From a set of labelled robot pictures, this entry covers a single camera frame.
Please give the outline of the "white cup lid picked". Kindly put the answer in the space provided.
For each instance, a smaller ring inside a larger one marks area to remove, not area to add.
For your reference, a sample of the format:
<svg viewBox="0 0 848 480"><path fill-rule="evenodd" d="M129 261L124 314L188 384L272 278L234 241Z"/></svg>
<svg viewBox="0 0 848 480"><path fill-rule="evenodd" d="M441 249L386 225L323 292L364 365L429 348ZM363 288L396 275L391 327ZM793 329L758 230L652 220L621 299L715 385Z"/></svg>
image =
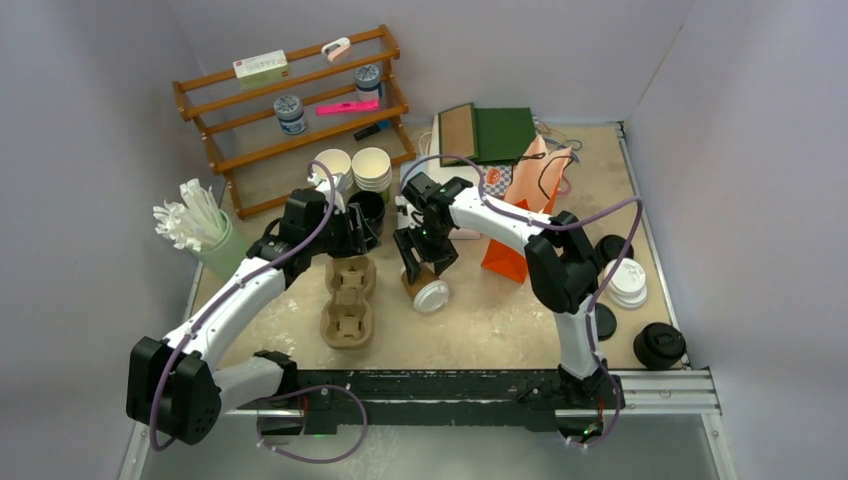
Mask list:
<svg viewBox="0 0 848 480"><path fill-rule="evenodd" d="M444 307L450 300L451 291L447 282L436 279L415 287L412 297L413 309L422 314L431 314Z"/></svg>

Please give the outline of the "orange paper bag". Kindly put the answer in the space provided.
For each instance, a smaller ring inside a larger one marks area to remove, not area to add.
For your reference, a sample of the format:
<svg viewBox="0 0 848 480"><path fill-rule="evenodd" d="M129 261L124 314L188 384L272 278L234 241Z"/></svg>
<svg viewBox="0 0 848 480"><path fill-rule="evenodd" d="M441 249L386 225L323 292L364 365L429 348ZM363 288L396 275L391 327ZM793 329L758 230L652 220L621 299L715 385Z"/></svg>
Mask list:
<svg viewBox="0 0 848 480"><path fill-rule="evenodd" d="M513 167L512 180L502 200L528 211L550 214L561 191L563 172L572 160L572 147L554 146L549 150L545 139L537 135ZM493 239L481 266L519 284L528 277L524 258Z"/></svg>

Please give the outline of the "brown paper cup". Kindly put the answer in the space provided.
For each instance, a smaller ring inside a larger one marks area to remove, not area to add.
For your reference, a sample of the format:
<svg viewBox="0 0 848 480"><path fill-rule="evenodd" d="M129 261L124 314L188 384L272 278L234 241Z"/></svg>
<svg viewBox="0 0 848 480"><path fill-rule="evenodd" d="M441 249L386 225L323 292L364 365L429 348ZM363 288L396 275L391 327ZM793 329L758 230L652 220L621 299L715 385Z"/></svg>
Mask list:
<svg viewBox="0 0 848 480"><path fill-rule="evenodd" d="M409 298L414 300L422 289L432 282L437 281L439 277L427 265L420 264L419 272L414 282L409 280L405 267L400 270L400 279Z"/></svg>

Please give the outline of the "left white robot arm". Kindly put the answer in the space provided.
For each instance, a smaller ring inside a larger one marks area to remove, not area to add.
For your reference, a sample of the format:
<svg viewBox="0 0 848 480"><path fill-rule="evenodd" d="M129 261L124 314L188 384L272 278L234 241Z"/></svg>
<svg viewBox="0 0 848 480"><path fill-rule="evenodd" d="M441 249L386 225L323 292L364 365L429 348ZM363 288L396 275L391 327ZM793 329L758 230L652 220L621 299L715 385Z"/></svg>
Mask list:
<svg viewBox="0 0 848 480"><path fill-rule="evenodd" d="M287 354L262 350L220 369L230 345L271 301L281 296L316 256L333 259L369 253L382 223L364 208L329 193L297 189L281 217L250 245L224 286L193 316L161 339L141 338L129 359L127 416L171 441L195 445L224 413L264 400L284 409L297 399L297 364Z"/></svg>

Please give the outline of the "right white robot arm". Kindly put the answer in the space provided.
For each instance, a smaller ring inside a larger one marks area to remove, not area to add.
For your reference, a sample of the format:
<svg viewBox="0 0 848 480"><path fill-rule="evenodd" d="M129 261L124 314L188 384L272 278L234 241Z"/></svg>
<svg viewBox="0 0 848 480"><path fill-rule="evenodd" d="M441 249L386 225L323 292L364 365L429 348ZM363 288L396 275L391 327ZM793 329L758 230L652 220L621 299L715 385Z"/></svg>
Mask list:
<svg viewBox="0 0 848 480"><path fill-rule="evenodd" d="M555 217L527 211L480 193L465 179L439 184L424 173L408 180L402 195L421 215L393 234L405 285L419 283L425 264L441 275L456 261L452 230L473 230L505 245L524 258L535 297L554 315L564 399L576 407L596 399L604 356L590 302L603 264L577 218L567 211Z"/></svg>

